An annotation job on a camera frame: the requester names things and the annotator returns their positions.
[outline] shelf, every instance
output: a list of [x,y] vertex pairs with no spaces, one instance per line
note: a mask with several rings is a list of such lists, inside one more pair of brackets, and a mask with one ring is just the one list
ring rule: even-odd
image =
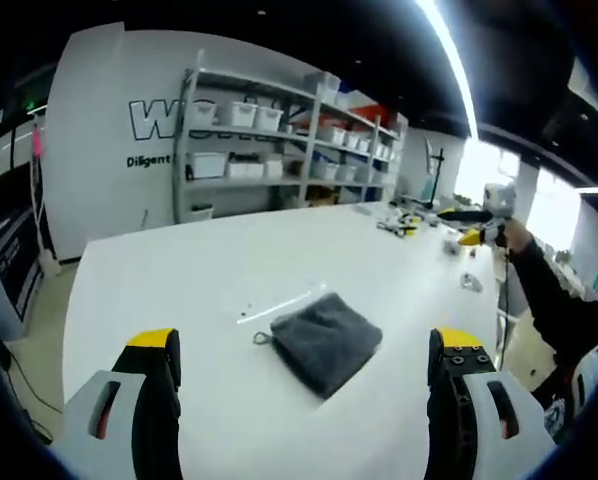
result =
[[314,103],[315,95],[298,88],[288,87],[281,83],[263,80],[241,73],[227,72],[223,70],[199,70],[197,85],[201,87],[218,87],[226,90],[239,92],[257,93],[259,95],[289,98],[298,103]]
[[308,185],[321,185],[324,187],[359,187],[363,188],[367,185],[363,182],[355,182],[354,180],[321,180],[319,178],[308,179]]
[[286,185],[300,185],[301,178],[285,176],[281,178],[201,178],[192,182],[185,182],[185,190],[206,190],[211,188],[240,188],[240,187],[275,187]]
[[[321,108],[322,108],[322,110],[324,110],[327,113],[330,113],[331,115],[343,117],[343,118],[351,120],[357,124],[365,125],[370,130],[375,128],[374,122],[371,122],[367,118],[361,117],[361,116],[357,115],[356,113],[353,113],[349,110],[345,110],[341,107],[338,107],[337,105],[332,105],[330,103],[324,102],[321,104]],[[399,135],[397,135],[397,133],[395,133],[391,130],[388,130],[387,128],[384,128],[384,127],[379,127],[379,133],[386,137],[392,138],[394,140],[399,139]]]
[[[224,70],[209,70],[202,68],[199,70],[199,79],[197,85],[200,87],[217,87],[225,90],[236,90],[239,92],[258,93],[264,96],[276,98],[289,98],[297,103],[309,104],[314,103],[316,96],[313,93],[300,90],[298,88],[289,87],[277,82],[271,82],[241,73],[227,72]],[[355,123],[365,125],[370,130],[375,128],[374,122],[367,118],[361,117],[353,112],[345,110],[337,105],[329,103],[322,103],[322,109],[330,114],[338,117],[351,120]],[[399,135],[384,127],[379,127],[379,133],[392,138],[398,139]]]
[[273,138],[280,140],[291,140],[293,142],[307,142],[308,138],[303,135],[285,132],[271,132],[255,130],[254,128],[231,127],[230,125],[210,125],[208,127],[193,126],[188,132],[188,137],[193,140],[201,140],[193,137],[195,133],[227,133],[231,135],[250,135],[253,137]]
[[366,158],[370,156],[368,152],[361,152],[359,150],[355,150],[354,148],[349,148],[343,145],[337,145],[335,143],[326,142],[325,140],[315,140],[315,147],[332,148],[334,150],[339,150],[340,152],[352,153],[353,155],[359,155],[360,157]]

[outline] human arm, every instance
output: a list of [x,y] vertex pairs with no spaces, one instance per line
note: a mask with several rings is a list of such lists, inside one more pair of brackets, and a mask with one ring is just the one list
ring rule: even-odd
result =
[[598,302],[572,298],[523,225],[510,220],[504,230],[534,326],[555,349],[559,363],[574,365],[598,344]]

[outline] person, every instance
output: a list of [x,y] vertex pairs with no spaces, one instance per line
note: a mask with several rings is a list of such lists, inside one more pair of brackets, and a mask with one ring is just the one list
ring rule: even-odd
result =
[[577,471],[573,468],[598,466],[598,301],[564,291],[532,234],[517,220],[506,223],[504,236],[534,327],[556,352],[557,368],[532,393],[547,413],[565,410],[557,425],[563,428],[551,432],[560,448],[532,478],[569,478]]

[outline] metal shelving unit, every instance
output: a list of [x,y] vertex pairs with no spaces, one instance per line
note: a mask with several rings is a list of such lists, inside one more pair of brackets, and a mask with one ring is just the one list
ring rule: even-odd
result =
[[238,188],[238,187],[283,187],[301,185],[301,178],[284,175],[281,178],[202,178],[192,182],[184,182],[185,190],[204,190],[209,188]]
[[[289,110],[293,105],[305,107],[311,110],[310,124],[305,135],[286,132],[259,131],[250,128],[238,128],[228,125],[195,126],[191,124],[191,119],[186,115],[185,108],[182,108],[182,102],[179,102],[177,111],[177,124],[174,138],[174,161],[173,161],[173,211],[175,223],[179,223],[181,213],[184,209],[185,194],[192,190],[222,189],[222,188],[246,188],[260,186],[298,186],[299,203],[305,203],[306,193],[309,185],[323,186],[346,186],[361,188],[361,199],[366,198],[368,188],[385,188],[391,186],[383,183],[372,183],[372,173],[374,161],[391,163],[384,158],[377,158],[374,155],[376,146],[380,139],[399,140],[402,137],[399,133],[389,131],[379,125],[379,117],[374,122],[360,117],[352,112],[344,110],[338,106],[326,104],[322,101],[322,88],[317,90],[317,94],[312,94],[294,87],[271,82],[261,78],[255,78],[240,73],[206,69],[201,67],[203,63],[203,52],[197,56],[196,64],[193,69],[188,69],[184,73],[181,83],[180,100],[185,105],[193,103],[194,95],[198,87],[213,88],[218,90],[235,91],[251,95],[260,95],[274,98],[280,102],[284,110],[284,117],[288,117]],[[362,126],[372,131],[369,152],[360,152],[343,145],[335,145],[316,138],[319,117],[321,113],[327,113],[346,122],[347,128]],[[257,178],[257,179],[231,179],[227,177],[199,179],[191,182],[185,180],[186,158],[191,151],[191,143],[198,135],[214,133],[225,135],[238,135],[239,138],[255,138],[257,140],[270,141],[274,143],[291,142],[304,151],[304,160],[299,176],[285,175],[281,178]],[[340,161],[345,163],[346,155],[355,155],[360,160],[367,161],[371,167],[368,169],[368,176],[363,182],[339,181],[339,180],[320,180],[310,178],[312,158],[315,147],[333,149],[340,154]]]

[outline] hand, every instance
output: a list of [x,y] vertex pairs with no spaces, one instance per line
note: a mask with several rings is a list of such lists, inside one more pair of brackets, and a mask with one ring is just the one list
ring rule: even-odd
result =
[[506,222],[503,234],[508,248],[515,253],[520,253],[532,241],[532,234],[514,218]]

